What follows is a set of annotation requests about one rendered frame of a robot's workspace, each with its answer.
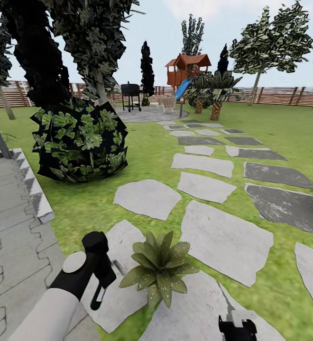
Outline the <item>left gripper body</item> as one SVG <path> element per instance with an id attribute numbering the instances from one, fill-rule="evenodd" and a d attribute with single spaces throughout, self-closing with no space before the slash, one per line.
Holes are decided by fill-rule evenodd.
<path id="1" fill-rule="evenodd" d="M 95 274 L 95 277 L 99 280 L 104 289 L 116 279 L 116 275 L 110 265 L 109 259 L 103 266 L 95 269 L 93 274 Z"/>

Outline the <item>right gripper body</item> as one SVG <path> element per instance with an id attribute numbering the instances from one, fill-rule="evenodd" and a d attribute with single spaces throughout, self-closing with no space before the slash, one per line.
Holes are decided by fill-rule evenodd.
<path id="1" fill-rule="evenodd" d="M 222 322 L 225 341 L 236 341 L 244 336 L 250 341 L 257 341 L 255 327 L 251 321 L 242 321 L 243 327 L 235 327 L 233 322 Z"/>

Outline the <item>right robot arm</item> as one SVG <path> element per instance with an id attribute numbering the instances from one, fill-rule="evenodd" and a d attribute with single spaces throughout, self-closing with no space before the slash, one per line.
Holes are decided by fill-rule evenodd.
<path id="1" fill-rule="evenodd" d="M 253 310 L 232 310 L 232 322 L 223 322 L 219 315 L 219 329 L 225 341 L 257 341 L 255 327 L 251 320 L 257 318 Z"/>

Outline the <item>insectifuge atomizer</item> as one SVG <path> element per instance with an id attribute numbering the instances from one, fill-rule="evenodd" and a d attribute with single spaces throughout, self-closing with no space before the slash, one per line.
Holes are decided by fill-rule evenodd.
<path id="1" fill-rule="evenodd" d="M 101 306 L 101 303 L 104 299 L 104 296 L 107 292 L 108 288 L 103 288 L 101 283 L 99 283 L 99 285 L 97 286 L 96 292 L 94 293 L 94 296 L 92 298 L 92 302 L 91 302 L 91 308 L 93 311 L 96 311 L 99 309 L 99 307 Z"/>

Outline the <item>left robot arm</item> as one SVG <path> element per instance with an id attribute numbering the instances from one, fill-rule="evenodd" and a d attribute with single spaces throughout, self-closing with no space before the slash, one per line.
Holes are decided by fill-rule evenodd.
<path id="1" fill-rule="evenodd" d="M 85 252 L 74 252 L 65 259 L 61 272 L 7 341 L 64 341 L 92 274 L 104 289 L 116 279 L 114 265 L 126 276 L 128 264 L 119 253 L 107 255 L 103 232 L 89 232 L 82 243 Z"/>

